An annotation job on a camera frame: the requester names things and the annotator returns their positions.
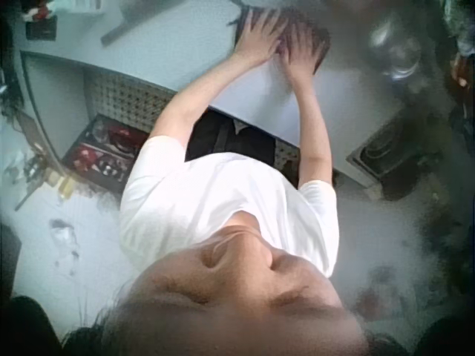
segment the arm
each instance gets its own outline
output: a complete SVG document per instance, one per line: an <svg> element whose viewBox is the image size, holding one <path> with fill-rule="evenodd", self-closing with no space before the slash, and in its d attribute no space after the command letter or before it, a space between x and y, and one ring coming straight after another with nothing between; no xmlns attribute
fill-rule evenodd
<svg viewBox="0 0 475 356"><path fill-rule="evenodd" d="M330 140L312 80L321 47L313 47L312 30L300 24L298 29L292 27L292 43L282 53L284 68L295 91L301 115L299 187L312 180L332 184Z"/></svg>
<svg viewBox="0 0 475 356"><path fill-rule="evenodd" d="M278 37L286 23L275 28L280 12L276 11L267 21L269 14L270 11L264 12L252 28L252 11L249 11L232 56L178 93L160 114L151 137L170 136L187 147L194 124L212 100L236 78L266 62L276 51Z"/></svg>

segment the person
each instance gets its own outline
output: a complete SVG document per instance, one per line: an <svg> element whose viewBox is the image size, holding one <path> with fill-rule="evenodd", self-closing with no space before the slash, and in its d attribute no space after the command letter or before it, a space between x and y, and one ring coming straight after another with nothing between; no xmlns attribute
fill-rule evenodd
<svg viewBox="0 0 475 356"><path fill-rule="evenodd" d="M292 26L281 59L301 115L298 189L236 153L185 162L195 123L268 61L287 23L252 11L234 53L160 114L121 203L123 251L144 272L91 338L104 355L361 355L367 343L328 277L338 250L329 137L313 86L321 55Z"/></svg>

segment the hand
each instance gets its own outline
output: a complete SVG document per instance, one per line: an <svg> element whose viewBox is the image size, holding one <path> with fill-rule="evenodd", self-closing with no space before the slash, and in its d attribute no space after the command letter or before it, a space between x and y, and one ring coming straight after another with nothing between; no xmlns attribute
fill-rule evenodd
<svg viewBox="0 0 475 356"><path fill-rule="evenodd" d="M317 48L313 44L312 28L299 23L292 26L291 42L281 52L284 70L290 84L311 85L315 66L321 58L323 43Z"/></svg>
<svg viewBox="0 0 475 356"><path fill-rule="evenodd" d="M270 13L270 10L265 10L252 27L253 13L252 10L249 10L243 33L236 45L233 56L248 61L251 67L262 65L272 57L280 44L279 36L287 26L286 20L279 27L276 27L281 16L279 10L275 11L266 23Z"/></svg>

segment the white t-shirt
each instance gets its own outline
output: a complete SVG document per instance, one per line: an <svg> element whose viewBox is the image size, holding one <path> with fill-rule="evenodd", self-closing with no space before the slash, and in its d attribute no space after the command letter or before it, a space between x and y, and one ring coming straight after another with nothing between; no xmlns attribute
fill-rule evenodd
<svg viewBox="0 0 475 356"><path fill-rule="evenodd" d="M332 274L339 232L331 185L316 180L296 190L274 168L240 154L185 162L183 146L167 136L144 144L128 180L120 208L122 249L143 270L204 241L238 211L256 217L268 243Z"/></svg>

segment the nose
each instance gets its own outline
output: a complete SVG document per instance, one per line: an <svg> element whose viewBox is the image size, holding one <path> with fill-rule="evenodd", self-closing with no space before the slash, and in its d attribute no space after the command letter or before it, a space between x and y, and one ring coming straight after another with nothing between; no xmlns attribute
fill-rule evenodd
<svg viewBox="0 0 475 356"><path fill-rule="evenodd" d="M220 294L242 303L262 302L272 287L272 252L254 234L242 233L214 250Z"/></svg>

